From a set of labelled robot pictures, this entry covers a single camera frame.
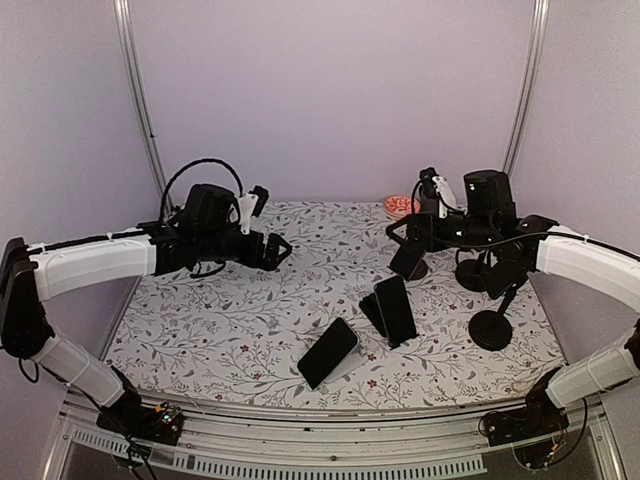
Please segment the white phone stand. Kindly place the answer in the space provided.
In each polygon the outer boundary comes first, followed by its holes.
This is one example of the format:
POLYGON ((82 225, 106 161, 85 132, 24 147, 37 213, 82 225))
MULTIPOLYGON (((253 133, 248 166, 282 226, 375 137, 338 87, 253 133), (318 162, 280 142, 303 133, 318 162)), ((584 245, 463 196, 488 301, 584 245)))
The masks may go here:
POLYGON ((307 384, 306 387, 310 391, 315 391, 324 385, 339 380, 345 375, 352 374, 354 371, 365 365, 367 361, 368 357, 365 354, 363 347, 358 346, 350 352, 317 387, 311 387, 309 384, 307 384))

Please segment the red white patterned bowl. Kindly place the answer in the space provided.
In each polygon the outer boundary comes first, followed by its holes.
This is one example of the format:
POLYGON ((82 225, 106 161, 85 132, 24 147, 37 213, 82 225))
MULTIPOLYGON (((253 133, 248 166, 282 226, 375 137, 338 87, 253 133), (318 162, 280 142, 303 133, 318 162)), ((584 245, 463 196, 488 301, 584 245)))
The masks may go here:
POLYGON ((412 199, 406 195, 391 195, 383 202, 386 215, 392 220, 400 220, 405 216, 420 211, 420 204, 417 199, 412 199))

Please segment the aluminium frame post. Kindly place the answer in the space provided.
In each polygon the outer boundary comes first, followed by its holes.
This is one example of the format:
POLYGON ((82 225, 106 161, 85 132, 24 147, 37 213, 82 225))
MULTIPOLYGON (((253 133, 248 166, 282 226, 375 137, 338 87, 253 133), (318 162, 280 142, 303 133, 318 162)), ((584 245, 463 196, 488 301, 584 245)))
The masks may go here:
POLYGON ((138 59, 133 22, 131 18, 130 1, 113 1, 116 28, 124 61, 137 122, 142 136, 142 142, 149 162, 151 177, 159 196, 162 196, 167 184, 166 175, 161 162, 156 141, 155 130, 144 91, 142 72, 138 59))
POLYGON ((535 0, 533 2, 532 21, 523 79, 502 165, 502 170, 509 177, 514 175, 519 151, 524 139, 528 113, 534 96, 537 75, 543 55, 549 6, 549 0, 535 0))

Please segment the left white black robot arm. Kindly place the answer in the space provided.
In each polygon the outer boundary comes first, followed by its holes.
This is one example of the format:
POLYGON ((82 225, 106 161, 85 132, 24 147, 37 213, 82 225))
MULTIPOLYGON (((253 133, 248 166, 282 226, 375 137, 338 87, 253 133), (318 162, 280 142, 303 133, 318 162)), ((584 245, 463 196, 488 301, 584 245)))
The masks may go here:
POLYGON ((274 271, 291 254, 278 234, 251 228, 268 200, 257 186, 247 193, 210 184, 191 187, 186 203, 167 220, 141 223, 59 244, 29 246, 21 237, 6 244, 1 261, 1 345, 12 357, 31 360, 67 385, 88 394, 128 434, 148 426, 148 412, 136 390, 113 368, 54 327, 46 301, 64 293, 113 280, 161 276, 235 262, 274 271))

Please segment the black phone blue edge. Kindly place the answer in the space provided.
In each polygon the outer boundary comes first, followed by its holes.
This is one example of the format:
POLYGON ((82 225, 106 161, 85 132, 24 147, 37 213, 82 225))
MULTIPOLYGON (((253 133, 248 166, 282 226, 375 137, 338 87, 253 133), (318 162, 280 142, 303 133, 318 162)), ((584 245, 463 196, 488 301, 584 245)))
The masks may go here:
POLYGON ((417 337, 404 279, 393 276, 374 285, 374 294, 391 348, 417 337))

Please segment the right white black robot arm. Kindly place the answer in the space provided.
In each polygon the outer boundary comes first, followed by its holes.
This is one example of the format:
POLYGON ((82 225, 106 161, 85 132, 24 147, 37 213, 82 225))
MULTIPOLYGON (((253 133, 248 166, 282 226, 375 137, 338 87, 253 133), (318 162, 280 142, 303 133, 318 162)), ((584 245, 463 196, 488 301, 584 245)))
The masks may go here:
POLYGON ((557 221, 529 215, 520 218, 509 177, 479 170, 464 177, 467 205, 460 209, 446 179, 432 169, 419 175, 410 212, 387 227, 399 246, 392 270, 410 278, 425 253, 445 249, 476 251, 460 262, 458 283, 470 291, 501 299, 497 311, 482 311, 469 323, 472 341, 485 350, 501 350, 512 327, 504 311, 531 273, 574 281, 603 293, 633 311, 639 309, 639 257, 581 235, 557 221))

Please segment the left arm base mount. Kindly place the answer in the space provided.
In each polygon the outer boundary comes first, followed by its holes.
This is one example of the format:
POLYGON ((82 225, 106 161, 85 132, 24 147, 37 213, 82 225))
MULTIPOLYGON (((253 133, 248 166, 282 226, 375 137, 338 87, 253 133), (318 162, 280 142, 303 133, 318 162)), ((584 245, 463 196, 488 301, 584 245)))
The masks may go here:
POLYGON ((96 425, 129 438, 176 446, 183 431, 184 415, 179 407, 168 402, 147 407, 138 401, 121 399, 101 409, 96 425))

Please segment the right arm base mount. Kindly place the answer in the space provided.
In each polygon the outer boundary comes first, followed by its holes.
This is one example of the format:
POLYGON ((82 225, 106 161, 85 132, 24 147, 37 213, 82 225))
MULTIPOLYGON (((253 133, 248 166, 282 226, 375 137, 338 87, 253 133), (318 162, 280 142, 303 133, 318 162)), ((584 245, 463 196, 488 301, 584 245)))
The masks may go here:
POLYGON ((560 460, 566 445, 569 420, 563 408, 556 407, 545 390, 559 367, 544 374, 525 396, 523 407, 491 411, 478 422, 478 431, 490 446, 517 443, 546 436, 540 444, 517 447, 516 461, 530 470, 547 468, 560 460))

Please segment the floral patterned table mat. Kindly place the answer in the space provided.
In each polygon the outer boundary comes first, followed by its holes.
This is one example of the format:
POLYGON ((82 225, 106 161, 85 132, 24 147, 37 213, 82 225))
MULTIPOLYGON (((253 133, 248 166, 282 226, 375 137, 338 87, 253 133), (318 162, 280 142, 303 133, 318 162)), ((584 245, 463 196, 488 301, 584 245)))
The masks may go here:
POLYGON ((396 247, 374 203, 277 203, 260 219, 292 255, 274 272, 237 264, 194 280, 187 273, 140 282, 106 355, 141 390, 262 407, 396 410, 523 397, 564 356, 530 286, 507 310, 511 343, 487 352, 471 317, 497 304, 455 280, 454 255, 427 259, 407 287, 418 337, 391 349, 359 301, 390 276, 396 247), (355 331, 368 361, 310 391, 297 362, 336 319, 355 331))

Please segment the black phone on round stand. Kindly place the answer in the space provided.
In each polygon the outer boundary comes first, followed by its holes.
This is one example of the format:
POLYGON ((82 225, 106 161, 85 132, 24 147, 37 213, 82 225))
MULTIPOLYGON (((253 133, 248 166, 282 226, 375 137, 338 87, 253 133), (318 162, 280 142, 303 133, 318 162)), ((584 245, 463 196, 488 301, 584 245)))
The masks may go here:
POLYGON ((400 247, 391 259, 389 269, 405 281, 420 280, 428 273, 424 254, 418 247, 400 247))

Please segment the right aluminium frame post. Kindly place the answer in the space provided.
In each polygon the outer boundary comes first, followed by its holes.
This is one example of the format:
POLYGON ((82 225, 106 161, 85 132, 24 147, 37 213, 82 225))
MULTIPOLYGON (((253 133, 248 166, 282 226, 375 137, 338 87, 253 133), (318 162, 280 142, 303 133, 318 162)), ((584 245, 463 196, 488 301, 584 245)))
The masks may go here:
POLYGON ((549 6, 549 0, 535 0, 533 2, 532 21, 523 79, 502 165, 502 170, 509 177, 514 175, 519 151, 524 139, 528 113, 534 96, 537 75, 543 55, 549 6))

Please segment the black folding phone stand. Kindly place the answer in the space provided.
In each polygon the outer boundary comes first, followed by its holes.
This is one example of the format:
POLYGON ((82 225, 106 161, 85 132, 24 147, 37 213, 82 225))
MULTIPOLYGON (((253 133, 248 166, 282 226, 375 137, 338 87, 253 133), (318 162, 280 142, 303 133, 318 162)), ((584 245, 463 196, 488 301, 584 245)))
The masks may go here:
POLYGON ((365 317, 369 320, 371 325, 375 328, 377 333, 383 339, 387 340, 388 346, 391 349, 395 349, 402 343, 418 337, 415 321, 413 318, 400 321, 400 326, 404 328, 404 331, 389 333, 388 324, 382 316, 379 302, 374 293, 363 297, 359 301, 358 306, 365 317))

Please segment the black phone silver edge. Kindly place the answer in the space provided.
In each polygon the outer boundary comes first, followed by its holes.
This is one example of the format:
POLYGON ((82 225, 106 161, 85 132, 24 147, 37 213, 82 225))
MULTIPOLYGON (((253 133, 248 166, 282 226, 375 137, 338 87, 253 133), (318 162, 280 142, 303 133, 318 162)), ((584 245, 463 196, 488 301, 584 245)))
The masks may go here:
POLYGON ((358 346, 355 331, 343 318, 336 318, 297 362, 298 371, 315 390, 358 346))

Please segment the front aluminium rail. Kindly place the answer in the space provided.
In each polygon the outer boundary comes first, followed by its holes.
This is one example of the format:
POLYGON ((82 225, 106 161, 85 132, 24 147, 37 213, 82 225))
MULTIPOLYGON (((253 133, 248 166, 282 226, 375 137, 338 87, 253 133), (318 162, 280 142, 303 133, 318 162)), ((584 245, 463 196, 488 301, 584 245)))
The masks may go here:
POLYGON ((270 408, 171 396, 178 443, 145 443, 147 460, 96 424, 80 393, 66 396, 45 459, 47 479, 622 479, 601 402, 568 410, 558 458, 534 468, 544 436, 491 445, 482 418, 515 401, 408 410, 270 408))

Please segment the black tall round-base stand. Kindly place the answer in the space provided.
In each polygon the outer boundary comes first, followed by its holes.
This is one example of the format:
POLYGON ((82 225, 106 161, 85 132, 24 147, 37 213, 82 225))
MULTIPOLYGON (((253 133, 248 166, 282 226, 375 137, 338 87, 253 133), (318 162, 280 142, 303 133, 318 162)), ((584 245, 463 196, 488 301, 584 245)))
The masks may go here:
POLYGON ((496 352, 509 345, 513 337, 513 327, 505 314, 521 286, 521 282, 513 281, 505 287, 485 287, 492 300, 498 298, 503 300, 497 310, 482 310, 474 314, 469 321, 469 336, 478 347, 496 352))

